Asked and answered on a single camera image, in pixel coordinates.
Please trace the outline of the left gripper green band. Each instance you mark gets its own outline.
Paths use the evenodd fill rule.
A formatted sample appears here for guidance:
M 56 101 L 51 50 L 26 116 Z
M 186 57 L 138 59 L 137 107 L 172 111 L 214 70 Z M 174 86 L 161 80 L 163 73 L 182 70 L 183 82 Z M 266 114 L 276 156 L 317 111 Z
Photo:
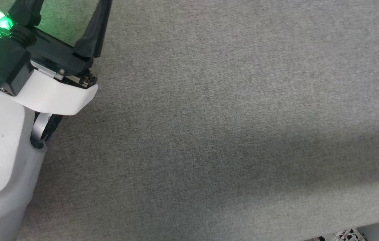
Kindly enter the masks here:
M 44 0 L 15 0 L 0 11 L 0 89 L 22 89 L 41 67 L 58 80 L 89 88 L 96 78 L 90 68 L 101 56 L 112 0 L 100 0 L 75 46 L 38 29 Z

